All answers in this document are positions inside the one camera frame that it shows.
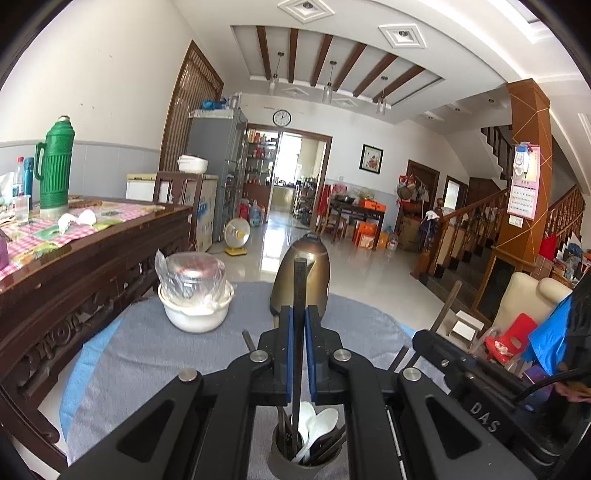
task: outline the stair railing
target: stair railing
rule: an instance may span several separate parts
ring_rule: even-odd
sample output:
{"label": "stair railing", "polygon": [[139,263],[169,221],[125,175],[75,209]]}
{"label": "stair railing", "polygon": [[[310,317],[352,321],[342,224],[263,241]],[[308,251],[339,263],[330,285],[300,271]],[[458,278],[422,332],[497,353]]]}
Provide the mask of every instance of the stair railing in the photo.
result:
{"label": "stair railing", "polygon": [[413,274],[433,275],[438,265],[449,267],[466,252],[492,245],[501,228],[508,193],[509,189],[501,190],[440,218],[438,231],[426,242]]}
{"label": "stair railing", "polygon": [[498,164],[503,169],[501,180],[510,180],[513,175],[515,148],[503,136],[499,127],[485,127],[480,131],[486,135],[486,142],[492,147],[492,153],[498,158]]}
{"label": "stair railing", "polygon": [[581,238],[585,200],[578,185],[574,185],[548,208],[544,237],[556,235],[556,248],[562,248],[571,235]]}

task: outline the metal container in plastic bag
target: metal container in plastic bag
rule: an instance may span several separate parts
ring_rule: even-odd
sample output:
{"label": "metal container in plastic bag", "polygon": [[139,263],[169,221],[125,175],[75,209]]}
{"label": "metal container in plastic bag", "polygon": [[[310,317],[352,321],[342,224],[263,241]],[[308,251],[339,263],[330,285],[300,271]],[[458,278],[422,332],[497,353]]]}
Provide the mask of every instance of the metal container in plastic bag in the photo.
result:
{"label": "metal container in plastic bag", "polygon": [[226,266],[203,252],[164,258],[158,250],[155,269],[166,298],[182,307],[216,305],[226,288]]}

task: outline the pendant light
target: pendant light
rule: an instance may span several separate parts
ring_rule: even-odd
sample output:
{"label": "pendant light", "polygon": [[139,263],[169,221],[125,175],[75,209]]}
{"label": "pendant light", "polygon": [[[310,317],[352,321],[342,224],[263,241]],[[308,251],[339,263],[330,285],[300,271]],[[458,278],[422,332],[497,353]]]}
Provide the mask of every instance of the pendant light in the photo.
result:
{"label": "pendant light", "polygon": [[282,51],[277,52],[277,56],[279,57],[279,59],[277,60],[277,68],[275,69],[275,73],[273,74],[273,78],[271,79],[271,83],[269,83],[269,93],[271,95],[275,94],[275,89],[277,88],[277,83],[278,83],[277,71],[279,70],[279,64],[281,63],[281,57],[283,55],[285,55],[285,54]]}
{"label": "pendant light", "polygon": [[386,99],[384,98],[384,90],[386,88],[386,80],[388,80],[388,77],[386,76],[382,76],[382,95],[380,95],[379,99],[378,99],[378,114],[380,115],[386,115]]}
{"label": "pendant light", "polygon": [[332,71],[336,65],[334,60],[330,61],[330,77],[329,82],[324,86],[324,92],[322,94],[322,103],[330,105],[332,102]]}

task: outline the purple object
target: purple object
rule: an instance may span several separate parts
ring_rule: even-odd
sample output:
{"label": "purple object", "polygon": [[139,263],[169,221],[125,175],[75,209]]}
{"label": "purple object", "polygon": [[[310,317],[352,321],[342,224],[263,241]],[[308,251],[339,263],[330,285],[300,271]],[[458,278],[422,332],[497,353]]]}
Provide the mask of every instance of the purple object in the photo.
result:
{"label": "purple object", "polygon": [[0,237],[0,270],[10,263],[8,258],[8,248],[6,246],[6,239]]}

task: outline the gold kettle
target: gold kettle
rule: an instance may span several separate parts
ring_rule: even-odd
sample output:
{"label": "gold kettle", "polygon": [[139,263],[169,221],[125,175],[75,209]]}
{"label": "gold kettle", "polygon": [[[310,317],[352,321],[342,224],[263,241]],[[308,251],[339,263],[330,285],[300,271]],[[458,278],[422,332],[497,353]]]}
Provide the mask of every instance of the gold kettle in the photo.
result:
{"label": "gold kettle", "polygon": [[296,240],[281,260],[271,292],[271,313],[279,315],[282,305],[293,307],[294,260],[297,257],[307,261],[306,305],[318,305],[322,317],[329,295],[330,261],[326,247],[318,235],[312,232]]}

